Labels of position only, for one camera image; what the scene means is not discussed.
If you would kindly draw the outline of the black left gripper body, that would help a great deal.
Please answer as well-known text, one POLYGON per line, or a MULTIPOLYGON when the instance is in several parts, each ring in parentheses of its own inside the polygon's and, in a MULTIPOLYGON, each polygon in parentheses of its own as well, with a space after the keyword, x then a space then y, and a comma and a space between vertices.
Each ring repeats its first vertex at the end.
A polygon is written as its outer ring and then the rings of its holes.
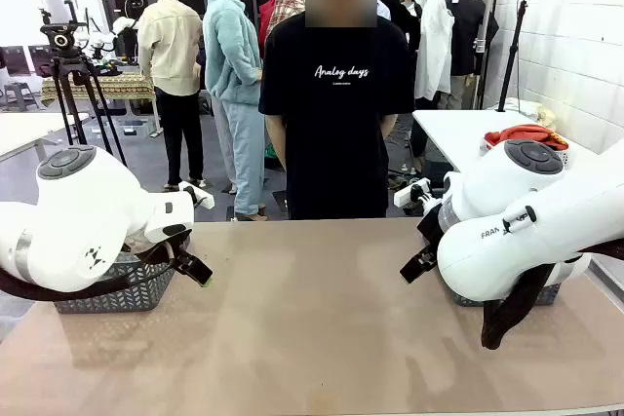
POLYGON ((178 273, 189 271, 191 265, 191 254, 187 252, 189 242, 189 235, 179 235, 169 239, 173 253, 173 260, 170 261, 171 267, 178 273))

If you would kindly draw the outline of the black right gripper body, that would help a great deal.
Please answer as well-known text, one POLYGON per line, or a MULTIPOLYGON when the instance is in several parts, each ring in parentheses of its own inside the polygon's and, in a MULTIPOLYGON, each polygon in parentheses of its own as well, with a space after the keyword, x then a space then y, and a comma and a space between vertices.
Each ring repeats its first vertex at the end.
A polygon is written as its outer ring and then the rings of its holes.
POLYGON ((417 226, 418 231, 427 243, 427 251, 433 259, 437 258, 439 242, 442 238, 442 228, 439 222, 439 212, 430 210, 424 215, 417 226))

